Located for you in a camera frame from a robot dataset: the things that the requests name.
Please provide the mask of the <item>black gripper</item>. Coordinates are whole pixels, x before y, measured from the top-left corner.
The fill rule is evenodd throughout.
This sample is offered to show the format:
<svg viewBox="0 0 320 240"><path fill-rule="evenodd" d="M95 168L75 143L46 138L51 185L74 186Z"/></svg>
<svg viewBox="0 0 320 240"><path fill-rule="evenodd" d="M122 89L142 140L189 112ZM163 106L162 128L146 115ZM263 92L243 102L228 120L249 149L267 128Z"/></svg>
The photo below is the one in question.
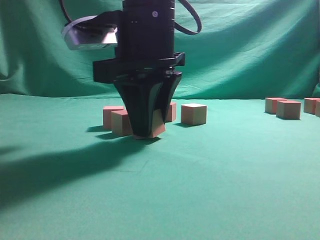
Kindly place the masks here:
<svg viewBox="0 0 320 240"><path fill-rule="evenodd" d="M144 68L184 66L185 53L174 52L173 9L127 9L119 12L115 58L93 62L93 80L112 84L119 76ZM154 110L167 121L174 92L182 79L173 73L161 82L120 82L114 86L126 107L132 132L146 138L152 132Z"/></svg>

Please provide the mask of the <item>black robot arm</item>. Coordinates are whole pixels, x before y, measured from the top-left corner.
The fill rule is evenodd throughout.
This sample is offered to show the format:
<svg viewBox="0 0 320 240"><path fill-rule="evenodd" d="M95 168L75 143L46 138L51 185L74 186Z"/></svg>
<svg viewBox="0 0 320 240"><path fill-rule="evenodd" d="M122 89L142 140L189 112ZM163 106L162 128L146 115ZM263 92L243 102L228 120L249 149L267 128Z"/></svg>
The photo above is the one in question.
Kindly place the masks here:
<svg viewBox="0 0 320 240"><path fill-rule="evenodd" d="M172 0L125 0L123 9L98 15L95 23L117 27L115 58L95 61L93 79L113 84L128 112L132 132L149 138L154 111L165 120L182 78L174 53L175 3Z"/></svg>

